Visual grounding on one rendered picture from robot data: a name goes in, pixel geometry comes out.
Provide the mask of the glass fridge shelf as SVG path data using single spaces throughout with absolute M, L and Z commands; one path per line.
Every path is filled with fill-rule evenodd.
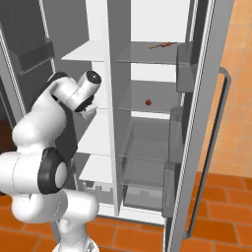
M 118 155 L 165 162 L 168 135 L 168 120 L 132 117 Z
M 169 113 L 180 104 L 176 84 L 172 82 L 132 81 L 119 105 L 121 110 Z
M 168 47 L 150 49 L 152 44 L 145 41 L 132 41 L 118 57 L 118 62 L 123 63 L 145 63 L 145 64 L 168 64 L 176 63 L 178 43 Z

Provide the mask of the grey fridge cabinet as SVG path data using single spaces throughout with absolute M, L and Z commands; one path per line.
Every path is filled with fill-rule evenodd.
M 102 84 L 95 96 L 98 109 L 106 109 L 110 141 L 111 183 L 81 180 L 80 175 L 92 154 L 78 153 L 78 143 L 88 128 L 88 120 L 78 115 L 70 118 L 65 135 L 57 145 L 74 169 L 74 182 L 81 191 L 98 197 L 99 212 L 105 217 L 125 221 L 162 224 L 160 211 L 125 207 L 123 163 L 118 155 L 132 117 L 170 119 L 169 113 L 121 110 L 119 105 L 132 81 L 172 82 L 176 84 L 176 63 L 123 63 L 117 59 L 132 41 L 185 41 L 191 0 L 41 0 L 45 27 L 53 41 L 52 67 L 79 77 L 86 69 L 97 71 Z M 104 61 L 71 61 L 62 57 L 88 40 L 103 43 Z

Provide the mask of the white fridge shelf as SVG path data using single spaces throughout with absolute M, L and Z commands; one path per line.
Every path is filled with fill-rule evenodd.
M 88 121 L 88 128 L 78 143 L 78 153 L 110 155 L 108 115 L 106 109 L 99 109 Z
M 90 155 L 80 175 L 81 180 L 111 183 L 111 160 L 109 156 Z
M 62 60 L 103 62 L 103 43 L 97 40 L 88 40 L 64 55 Z

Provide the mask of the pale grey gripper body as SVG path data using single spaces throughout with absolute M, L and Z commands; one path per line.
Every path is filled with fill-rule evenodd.
M 92 115 L 95 114 L 97 108 L 98 108 L 98 104 L 96 100 L 94 100 L 85 110 L 80 112 L 80 115 L 84 119 L 89 119 Z

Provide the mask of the grey door bin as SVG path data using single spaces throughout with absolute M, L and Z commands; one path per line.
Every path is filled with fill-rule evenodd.
M 182 106 L 176 106 L 171 109 L 168 148 L 168 160 L 170 163 L 182 162 L 184 150 L 182 139 L 182 112 Z
M 176 90 L 179 93 L 193 92 L 193 74 L 190 64 L 193 42 L 184 42 L 177 46 L 176 54 Z
M 36 69 L 45 62 L 54 58 L 53 42 L 48 38 L 44 38 L 44 43 L 30 51 L 17 54 L 13 51 L 10 52 L 16 73 L 20 76 Z
M 162 194 L 162 216 L 171 218 L 174 209 L 174 171 L 175 165 L 167 163 L 163 176 L 163 194 Z

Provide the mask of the orange kebab skewer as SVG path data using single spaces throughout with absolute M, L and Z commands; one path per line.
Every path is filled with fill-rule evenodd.
M 164 42 L 164 43 L 160 43 L 160 44 L 157 44 L 157 45 L 151 45 L 149 47 L 149 49 L 156 49 L 158 47 L 162 47 L 162 48 L 165 48 L 165 47 L 169 47 L 170 45 L 172 44 L 176 44 L 177 42 L 172 42 L 172 41 L 169 41 L 169 42 Z

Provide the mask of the grey fridge door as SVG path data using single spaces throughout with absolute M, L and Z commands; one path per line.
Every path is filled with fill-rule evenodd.
M 162 252 L 179 252 L 183 232 L 190 224 L 187 216 L 197 167 L 206 134 L 215 86 L 221 67 L 228 24 L 234 0 L 191 0 L 184 42 L 193 42 L 190 64 L 193 92 L 181 93 L 183 103 L 183 157 L 175 165 L 174 209 L 164 218 Z
M 8 136 L 53 73 L 51 59 L 20 76 L 10 55 L 42 45 L 49 38 L 44 23 L 41 0 L 0 0 L 0 98 L 9 121 Z

